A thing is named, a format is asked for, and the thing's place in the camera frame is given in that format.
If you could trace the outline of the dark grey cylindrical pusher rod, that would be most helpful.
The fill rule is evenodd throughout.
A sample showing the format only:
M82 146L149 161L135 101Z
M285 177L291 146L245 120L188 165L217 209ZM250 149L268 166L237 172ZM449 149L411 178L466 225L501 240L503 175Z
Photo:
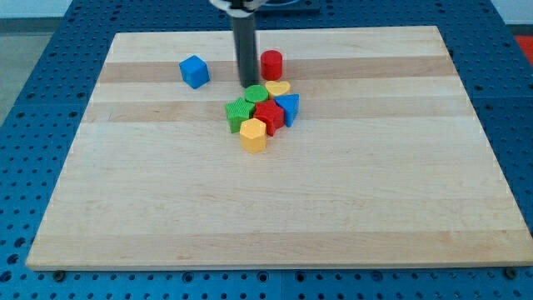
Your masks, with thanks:
M232 17L232 32L240 84L248 88L259 82L255 15Z

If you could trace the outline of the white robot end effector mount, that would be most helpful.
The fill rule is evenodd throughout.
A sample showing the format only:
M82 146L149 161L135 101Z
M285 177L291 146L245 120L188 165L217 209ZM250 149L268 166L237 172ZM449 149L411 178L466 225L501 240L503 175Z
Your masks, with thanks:
M267 0L209 0L212 6L232 18L247 18L266 2Z

